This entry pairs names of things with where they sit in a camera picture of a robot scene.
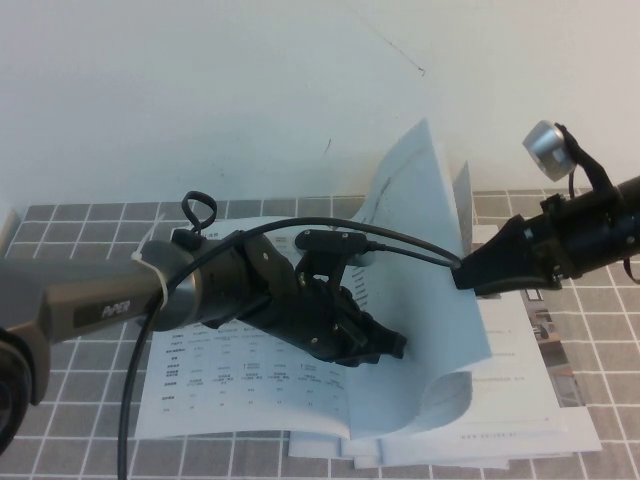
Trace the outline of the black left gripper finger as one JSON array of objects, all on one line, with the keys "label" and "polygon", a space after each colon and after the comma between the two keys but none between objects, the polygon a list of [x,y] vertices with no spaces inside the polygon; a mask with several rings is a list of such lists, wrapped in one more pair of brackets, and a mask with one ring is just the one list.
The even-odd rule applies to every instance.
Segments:
[{"label": "black left gripper finger", "polygon": [[353,350],[341,352],[336,357],[336,363],[349,368],[356,368],[363,364],[377,364],[381,354],[366,350]]},{"label": "black left gripper finger", "polygon": [[403,357],[407,339],[398,332],[392,331],[376,320],[369,313],[362,314],[363,329],[367,337],[369,355],[388,355]]}]

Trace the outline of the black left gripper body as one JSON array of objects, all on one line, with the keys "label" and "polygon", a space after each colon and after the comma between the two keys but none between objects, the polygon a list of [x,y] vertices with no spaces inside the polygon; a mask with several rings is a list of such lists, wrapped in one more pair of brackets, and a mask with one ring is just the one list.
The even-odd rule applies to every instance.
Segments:
[{"label": "black left gripper body", "polygon": [[304,278],[296,292],[254,309],[251,325],[318,360],[336,363],[341,352],[367,351],[363,313],[348,289]]}]

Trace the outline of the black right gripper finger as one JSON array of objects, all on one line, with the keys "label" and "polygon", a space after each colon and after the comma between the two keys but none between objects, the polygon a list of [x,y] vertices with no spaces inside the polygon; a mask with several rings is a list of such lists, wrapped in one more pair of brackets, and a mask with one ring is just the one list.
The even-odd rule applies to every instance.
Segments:
[{"label": "black right gripper finger", "polygon": [[466,256],[452,271],[458,289],[473,289],[477,275],[496,273],[531,276],[531,247],[525,238],[525,220],[516,215],[486,244]]},{"label": "black right gripper finger", "polygon": [[477,296],[492,296],[526,288],[531,280],[529,275],[477,275],[473,281],[473,290]]}]

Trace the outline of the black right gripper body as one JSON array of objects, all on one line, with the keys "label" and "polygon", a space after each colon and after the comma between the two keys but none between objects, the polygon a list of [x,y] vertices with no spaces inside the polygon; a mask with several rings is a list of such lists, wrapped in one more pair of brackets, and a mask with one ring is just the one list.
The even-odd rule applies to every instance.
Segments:
[{"label": "black right gripper body", "polygon": [[525,222],[523,289],[558,290],[609,263],[609,193],[591,191],[541,202],[542,213]]}]

